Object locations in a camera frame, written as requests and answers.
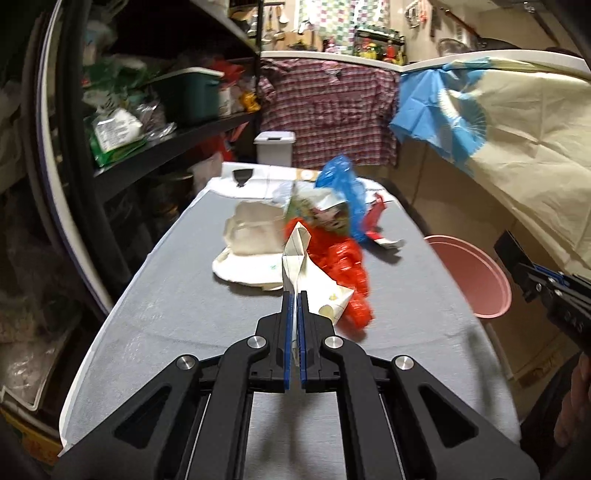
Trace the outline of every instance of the blue plastic bag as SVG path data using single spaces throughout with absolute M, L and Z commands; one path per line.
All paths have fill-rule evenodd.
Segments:
M 330 160 L 318 175 L 316 186 L 330 187 L 344 195 L 349 204 L 350 234 L 358 243 L 363 242 L 366 239 L 361 226 L 366 213 L 365 187 L 357 180 L 351 161 L 344 155 Z

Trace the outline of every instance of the yellow item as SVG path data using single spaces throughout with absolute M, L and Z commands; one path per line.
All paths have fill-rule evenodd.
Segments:
M 3 408 L 0 408 L 0 412 L 4 415 L 8 424 L 16 430 L 23 448 L 29 455 L 45 465 L 55 465 L 57 455 L 61 452 L 61 443 L 23 423 Z
M 261 106 L 256 100 L 256 95 L 252 92 L 244 92 L 242 95 L 240 95 L 239 100 L 242 106 L 249 113 L 258 112 L 261 109 Z

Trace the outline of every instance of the crumpled paper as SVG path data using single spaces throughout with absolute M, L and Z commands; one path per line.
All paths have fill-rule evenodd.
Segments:
M 298 222 L 281 259 L 283 287 L 296 295 L 307 291 L 310 313 L 327 317 L 335 325 L 349 304 L 353 290 L 338 285 L 310 260 L 306 251 L 310 238 L 309 231 Z

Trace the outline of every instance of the tan fabric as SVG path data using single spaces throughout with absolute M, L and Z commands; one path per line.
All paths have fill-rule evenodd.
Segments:
M 559 266 L 591 277 L 591 83 L 489 70 L 472 92 L 487 142 L 468 162 Z

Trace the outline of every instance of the plaid shirt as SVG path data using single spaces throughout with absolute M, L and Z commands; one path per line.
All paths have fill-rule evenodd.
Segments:
M 396 72 L 344 62 L 262 59 L 261 131 L 295 132 L 292 166 L 322 168 L 347 155 L 354 165 L 396 163 L 388 124 L 396 113 Z

